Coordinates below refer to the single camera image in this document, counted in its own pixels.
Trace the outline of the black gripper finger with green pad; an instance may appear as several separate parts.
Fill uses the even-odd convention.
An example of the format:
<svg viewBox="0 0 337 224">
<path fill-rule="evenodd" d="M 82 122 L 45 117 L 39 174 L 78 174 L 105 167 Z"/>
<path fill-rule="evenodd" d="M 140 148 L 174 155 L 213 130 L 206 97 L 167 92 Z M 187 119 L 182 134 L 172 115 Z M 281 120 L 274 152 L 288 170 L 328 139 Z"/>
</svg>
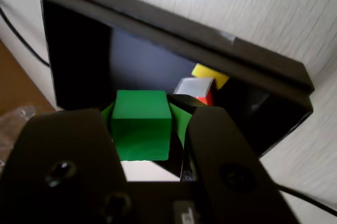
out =
<svg viewBox="0 0 337 224">
<path fill-rule="evenodd" d="M 98 111 L 55 112 L 27 122 L 1 176 L 1 223 L 135 223 Z"/>
<path fill-rule="evenodd" d="M 175 223 L 298 222 L 224 108 L 188 95 L 167 98 L 192 115 L 184 161 L 194 176 L 193 199 L 173 203 Z"/>
</svg>

